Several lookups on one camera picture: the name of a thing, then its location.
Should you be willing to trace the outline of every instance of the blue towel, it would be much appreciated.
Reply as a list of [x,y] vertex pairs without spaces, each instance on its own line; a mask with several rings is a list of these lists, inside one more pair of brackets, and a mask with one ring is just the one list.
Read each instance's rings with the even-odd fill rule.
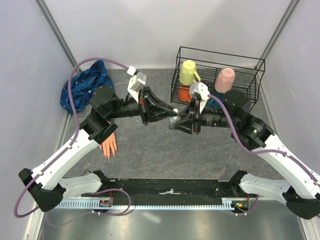
[[[72,78],[71,90],[76,112],[85,109],[94,91],[100,86],[110,86],[115,90],[115,86],[102,60],[96,61],[88,70],[82,71]],[[68,95],[68,81],[61,91],[60,105],[68,113],[73,114]]]

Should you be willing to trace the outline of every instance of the reflective metal surface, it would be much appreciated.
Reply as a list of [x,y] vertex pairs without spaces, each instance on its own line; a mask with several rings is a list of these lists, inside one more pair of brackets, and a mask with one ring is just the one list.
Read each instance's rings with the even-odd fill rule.
[[[62,224],[88,210],[47,213]],[[88,214],[66,226],[42,223],[38,240],[305,240],[301,221],[284,205],[258,201],[247,216],[212,210],[135,210],[124,216]]]

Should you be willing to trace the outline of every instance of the wall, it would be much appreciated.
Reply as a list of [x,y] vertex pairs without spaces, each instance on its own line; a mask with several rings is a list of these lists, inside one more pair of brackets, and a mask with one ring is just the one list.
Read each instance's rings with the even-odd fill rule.
[[320,173],[320,15],[300,1],[266,59],[262,86],[282,141]]
[[44,1],[78,62],[100,56],[137,68],[174,67],[179,46],[260,57],[290,2]]
[[[0,233],[21,240],[28,218],[14,217],[18,173],[55,150],[65,111],[60,91],[71,66],[33,0],[0,2]],[[29,211],[27,194],[19,213]]]

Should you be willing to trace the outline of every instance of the dish rack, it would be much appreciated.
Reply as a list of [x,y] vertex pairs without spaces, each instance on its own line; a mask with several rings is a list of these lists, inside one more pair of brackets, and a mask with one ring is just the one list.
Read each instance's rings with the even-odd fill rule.
[[180,69],[185,60],[195,62],[196,71],[201,77],[201,81],[208,86],[211,94],[216,93],[215,83],[220,71],[224,68],[233,69],[235,79],[232,89],[243,92],[250,99],[251,109],[257,103],[261,80],[266,69],[264,59],[185,46],[180,46],[176,55],[175,71],[171,82],[171,102],[188,104],[188,102],[179,99],[179,89],[184,86],[179,81]]

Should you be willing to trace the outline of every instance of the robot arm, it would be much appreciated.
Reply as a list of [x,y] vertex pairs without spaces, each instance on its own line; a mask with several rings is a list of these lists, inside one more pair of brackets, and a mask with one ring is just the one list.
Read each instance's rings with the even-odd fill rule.
[[[62,149],[68,147],[72,138],[42,165],[33,170],[23,169],[20,172],[19,176],[25,185],[36,175],[40,175],[29,188],[29,192],[42,211],[53,209],[62,199],[96,192],[103,184],[108,185],[109,180],[100,171],[82,177],[63,178],[63,176],[117,128],[110,119],[141,116],[142,122],[147,125],[169,117],[170,129],[189,134],[199,134],[202,126],[230,127],[223,110],[205,108],[210,94],[205,84],[195,82],[190,87],[192,100],[189,106],[178,113],[176,108],[158,99],[151,89],[145,86],[144,74],[136,72],[131,67],[128,73],[132,75],[128,85],[131,98],[127,96],[126,99],[119,99],[107,86],[98,88],[90,100],[93,111],[80,124],[77,142],[45,172],[41,172],[41,169]],[[244,147],[258,152],[258,156],[285,178],[285,180],[269,180],[238,171],[230,182],[245,193],[264,196],[286,204],[292,212],[302,218],[310,219],[318,215],[320,176],[294,156],[268,125],[250,114],[250,100],[242,92],[228,91],[223,105]],[[265,150],[279,150],[286,155]]]

